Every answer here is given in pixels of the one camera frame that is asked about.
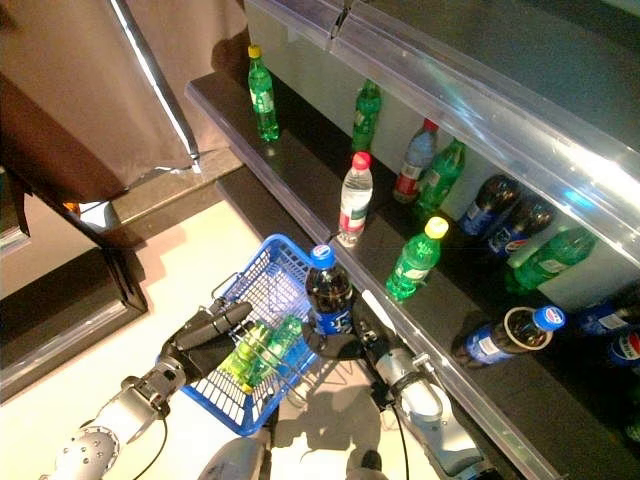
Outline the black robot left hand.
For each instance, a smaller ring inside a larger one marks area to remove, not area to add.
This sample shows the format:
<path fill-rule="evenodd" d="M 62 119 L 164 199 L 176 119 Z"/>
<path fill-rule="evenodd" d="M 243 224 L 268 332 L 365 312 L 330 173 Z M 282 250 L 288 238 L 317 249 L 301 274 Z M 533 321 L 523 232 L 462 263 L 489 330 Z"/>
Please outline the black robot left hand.
<path fill-rule="evenodd" d="M 230 332 L 253 311 L 249 302 L 228 303 L 224 298 L 211 308 L 201 306 L 163 344 L 159 359 L 184 371 L 185 383 L 206 378 L 235 348 Z"/>

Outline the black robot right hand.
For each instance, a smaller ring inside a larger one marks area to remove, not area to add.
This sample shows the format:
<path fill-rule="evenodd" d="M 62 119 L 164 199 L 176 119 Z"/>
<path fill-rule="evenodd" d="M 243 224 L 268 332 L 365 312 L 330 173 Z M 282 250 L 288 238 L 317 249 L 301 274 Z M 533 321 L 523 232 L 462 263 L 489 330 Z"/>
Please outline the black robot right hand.
<path fill-rule="evenodd" d="M 390 321 L 380 315 L 386 311 L 370 290 L 362 291 L 353 304 L 350 333 L 321 334 L 314 320 L 302 324 L 302 337 L 315 354 L 332 360 L 369 358 L 376 363 L 392 349 L 401 346 L 401 339 Z"/>

